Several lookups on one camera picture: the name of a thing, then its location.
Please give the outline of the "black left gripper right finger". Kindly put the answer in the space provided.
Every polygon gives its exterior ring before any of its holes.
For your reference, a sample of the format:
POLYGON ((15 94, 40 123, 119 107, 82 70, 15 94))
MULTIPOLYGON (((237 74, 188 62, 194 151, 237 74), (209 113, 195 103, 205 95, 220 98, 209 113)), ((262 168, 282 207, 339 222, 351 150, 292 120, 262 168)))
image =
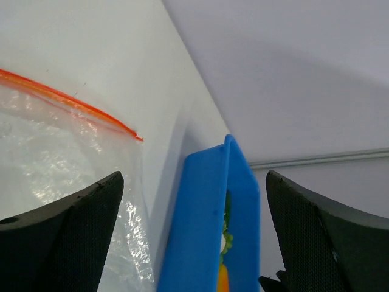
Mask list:
POLYGON ((283 258, 273 291, 388 291, 388 219, 270 170, 267 200, 283 258))

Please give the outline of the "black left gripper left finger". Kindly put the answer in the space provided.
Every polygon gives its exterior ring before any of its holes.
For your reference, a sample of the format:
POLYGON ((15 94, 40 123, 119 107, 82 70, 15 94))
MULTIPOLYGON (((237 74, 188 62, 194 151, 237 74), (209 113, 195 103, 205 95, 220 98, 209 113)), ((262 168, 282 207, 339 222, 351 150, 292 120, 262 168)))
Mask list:
POLYGON ((116 171, 1 220, 1 291, 97 291, 123 189, 116 171))

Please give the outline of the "white cauliflower with leaves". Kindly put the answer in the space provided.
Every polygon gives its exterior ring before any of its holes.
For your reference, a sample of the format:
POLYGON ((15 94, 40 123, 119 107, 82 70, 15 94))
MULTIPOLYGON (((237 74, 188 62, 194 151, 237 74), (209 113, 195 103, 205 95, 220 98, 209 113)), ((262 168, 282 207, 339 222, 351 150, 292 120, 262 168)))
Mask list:
POLYGON ((229 233, 230 215, 231 215, 231 193, 229 190, 227 190, 225 196, 223 229, 222 229, 222 238, 221 238, 221 247, 220 247, 220 258, 219 258, 220 264, 223 263, 224 256, 232 247, 233 235, 229 233))

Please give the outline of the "clear zip top bag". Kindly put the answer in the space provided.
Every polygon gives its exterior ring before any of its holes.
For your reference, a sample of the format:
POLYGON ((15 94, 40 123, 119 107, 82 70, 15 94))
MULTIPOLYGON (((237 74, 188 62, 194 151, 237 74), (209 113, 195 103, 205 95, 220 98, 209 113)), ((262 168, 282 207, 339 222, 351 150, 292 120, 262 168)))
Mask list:
POLYGON ((142 139, 109 114, 1 71, 1 217, 64 198, 119 171, 124 179, 100 291, 154 291, 142 139))

